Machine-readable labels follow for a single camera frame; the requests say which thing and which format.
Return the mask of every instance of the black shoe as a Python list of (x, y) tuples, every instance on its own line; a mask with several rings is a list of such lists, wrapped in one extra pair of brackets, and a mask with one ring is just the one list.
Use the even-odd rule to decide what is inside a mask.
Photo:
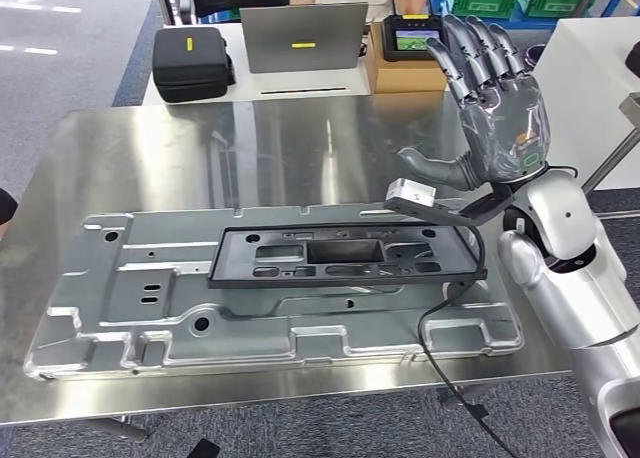
[(4, 225), (13, 218), (17, 207), (17, 202), (11, 195), (0, 188), (0, 225)]

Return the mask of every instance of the yellow label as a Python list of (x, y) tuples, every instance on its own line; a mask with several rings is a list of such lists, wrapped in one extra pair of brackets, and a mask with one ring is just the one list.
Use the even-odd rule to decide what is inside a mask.
[(291, 48), (315, 48), (315, 43), (291, 43)]

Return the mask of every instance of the rectangular cutout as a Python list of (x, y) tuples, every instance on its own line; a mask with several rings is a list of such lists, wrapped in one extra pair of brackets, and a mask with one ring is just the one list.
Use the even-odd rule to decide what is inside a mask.
[(256, 250), (256, 261), (262, 263), (302, 261), (303, 258), (302, 245), (266, 245)]
[(416, 271), (418, 273), (439, 273), (442, 271), (442, 268), (441, 268), (438, 263), (429, 261), (416, 263)]
[(278, 276), (279, 274), (280, 268), (275, 268), (273, 266), (254, 269), (254, 276), (257, 278), (273, 278), (274, 276)]
[(297, 266), (294, 276), (315, 276), (315, 266)]
[(397, 260), (420, 260), (433, 256), (433, 250), (429, 243), (390, 243), (385, 251), (389, 259)]
[(333, 265), (325, 271), (329, 276), (365, 276), (371, 272), (367, 265)]
[(328, 263), (381, 263), (384, 261), (378, 240), (325, 240), (306, 244), (307, 261)]

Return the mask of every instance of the black cable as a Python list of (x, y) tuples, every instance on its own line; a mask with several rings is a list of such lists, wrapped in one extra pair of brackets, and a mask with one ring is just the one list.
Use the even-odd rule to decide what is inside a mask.
[(451, 296), (447, 296), (447, 298), (445, 298), (444, 301), (440, 302), (432, 308), (430, 308), (423, 313), (418, 321), (418, 340), (420, 340), (420, 344), (420, 346), (422, 346), (422, 349), (423, 351), (424, 351), (424, 354), (426, 355), (426, 357), (429, 359), (429, 361), (431, 362), (433, 368), (438, 375), (440, 375), (440, 378), (442, 378), (442, 381), (445, 382), (445, 384), (446, 384), (450, 390), (451, 390), (451, 393), (453, 393), (456, 398), (457, 398), (458, 401), (460, 401), (463, 406), (464, 406), (466, 411), (468, 411), (471, 416), (472, 416), (473, 419), (477, 421), (478, 424), (479, 424), (483, 430), (485, 430), (485, 432), (493, 438), (494, 441), (497, 443), (500, 448), (503, 449), (512, 458), (518, 458), (518, 455), (512, 451), (506, 443), (500, 439), (500, 437), (497, 435), (494, 430), (489, 427), (489, 425), (482, 421), (483, 418), (488, 415), (488, 413), (486, 409), (485, 409), (484, 406), (472, 405), (471, 403), (467, 402), (464, 399), (462, 393), (458, 391), (453, 383), (451, 383), (447, 377), (447, 375), (445, 375), (445, 372), (442, 371), (442, 369), (440, 368), (438, 363), (435, 362), (435, 359), (433, 358), (433, 355), (432, 355), (431, 352), (429, 351), (429, 348), (427, 348), (426, 342), (425, 342), (424, 336), (423, 335), (423, 322), (425, 318), (429, 315), (435, 313), (436, 311), (442, 310), (442, 308), (445, 308), (446, 306), (449, 306), (451, 303), (454, 303), (454, 301), (457, 300), (458, 298), (464, 295), (465, 293), (471, 289), (471, 287), (473, 286), (473, 284), (476, 281), (482, 279), (482, 274), (485, 269), (485, 261), (486, 259), (487, 253), (485, 247), (485, 242), (484, 240), (482, 240), (482, 236), (480, 235), (480, 232), (478, 231), (478, 228), (475, 226), (468, 226), (467, 228), (469, 228), (469, 231), (473, 234), (473, 236), (475, 237), (475, 241), (478, 242), (478, 266), (475, 268), (475, 271), (473, 272), (472, 279), (468, 282), (461, 283), (462, 288), (458, 290), (457, 293), (451, 294)]
[(569, 166), (569, 165), (549, 165), (547, 166), (549, 170), (571, 170), (574, 172), (574, 178), (578, 177), (578, 169), (575, 166)]

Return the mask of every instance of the silver laptop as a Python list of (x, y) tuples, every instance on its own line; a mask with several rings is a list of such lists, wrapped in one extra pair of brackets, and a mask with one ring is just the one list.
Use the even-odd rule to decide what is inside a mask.
[(251, 73), (353, 68), (366, 3), (242, 8)]

